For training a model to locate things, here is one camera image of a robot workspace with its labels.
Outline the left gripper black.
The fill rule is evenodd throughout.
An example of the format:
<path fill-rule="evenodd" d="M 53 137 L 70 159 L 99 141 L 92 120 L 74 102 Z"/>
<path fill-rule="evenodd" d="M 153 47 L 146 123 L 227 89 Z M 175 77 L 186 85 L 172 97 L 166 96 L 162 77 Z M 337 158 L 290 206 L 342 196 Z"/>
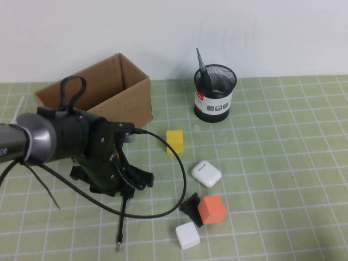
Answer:
<path fill-rule="evenodd" d="M 84 155 L 75 157 L 78 163 L 70 172 L 97 194 L 133 198 L 135 190 L 153 187 L 154 174 L 131 165 L 123 150 L 126 136 L 140 133 L 131 122 L 100 121 L 89 134 Z"/>

